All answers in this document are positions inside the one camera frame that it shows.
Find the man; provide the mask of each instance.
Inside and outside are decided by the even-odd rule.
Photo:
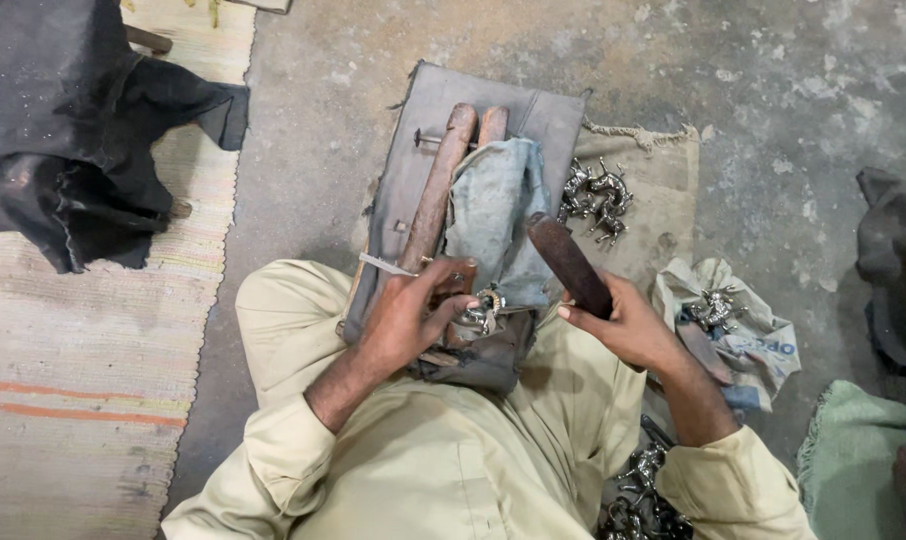
[[[609,321],[566,305],[544,318],[506,397],[403,376],[477,302],[423,316],[458,264],[392,277],[349,348],[348,276],[279,260],[248,277],[236,309],[261,409],[167,537],[591,538],[603,481],[638,442],[646,374],[617,357],[663,383],[681,446],[657,488],[699,537],[814,537],[789,472],[621,277],[601,272]]]

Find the orange stripe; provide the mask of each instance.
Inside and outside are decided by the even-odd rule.
[[[62,390],[60,388],[51,388],[49,386],[37,386],[35,384],[19,384],[18,382],[5,382],[0,380],[0,392],[16,392],[18,394],[58,394],[70,398],[88,398],[92,400],[108,400],[110,398],[128,398],[141,400],[144,396],[133,394],[115,394],[110,392],[74,392],[72,390]]]
[[[44,408],[17,403],[0,403],[0,411],[27,416],[40,416],[44,418],[70,418],[73,420],[106,420],[112,422],[136,422],[139,424],[155,424],[158,426],[173,426],[184,428],[186,420],[183,418],[167,418],[152,414],[136,414],[132,412],[101,412],[91,410],[69,410],[64,408]]]

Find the green cloth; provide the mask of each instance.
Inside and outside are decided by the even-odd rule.
[[[906,538],[892,488],[906,443],[906,405],[834,380],[819,397],[796,458],[803,507],[820,540]]]

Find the striped rug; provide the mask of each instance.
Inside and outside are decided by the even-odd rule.
[[[243,84],[255,9],[123,2],[134,26],[172,38],[166,60]],[[153,148],[160,179],[193,207],[148,267],[97,262],[58,276],[0,234],[0,538],[151,538],[195,398],[196,362],[222,280],[237,152],[195,125]]]

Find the dusty floor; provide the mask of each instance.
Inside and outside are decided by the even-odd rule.
[[[202,350],[170,506],[198,492],[256,407],[233,301],[248,273],[313,259],[352,273],[421,58],[577,95],[600,124],[703,134],[696,260],[723,256],[796,324],[803,371],[748,417],[793,466],[833,379],[878,391],[855,227],[862,166],[906,178],[906,0],[295,0],[260,12],[226,276]]]

